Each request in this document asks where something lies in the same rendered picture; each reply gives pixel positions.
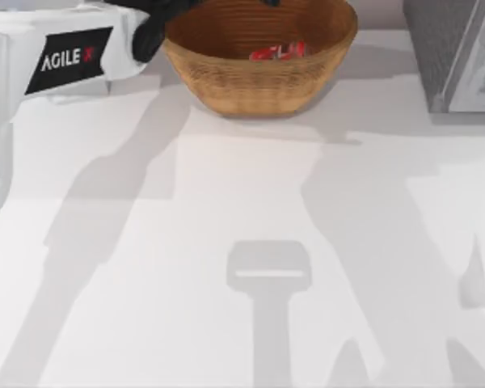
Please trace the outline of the brown woven basket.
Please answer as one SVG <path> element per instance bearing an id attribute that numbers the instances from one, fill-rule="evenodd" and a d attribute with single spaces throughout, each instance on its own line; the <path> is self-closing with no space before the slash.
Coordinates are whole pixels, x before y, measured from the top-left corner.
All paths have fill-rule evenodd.
<path id="1" fill-rule="evenodd" d="M 163 48 L 189 91 L 222 116 L 278 117 L 303 109 L 328 84 L 358 29 L 348 0 L 202 0 L 166 25 Z M 249 54 L 303 40 L 306 57 Z"/>

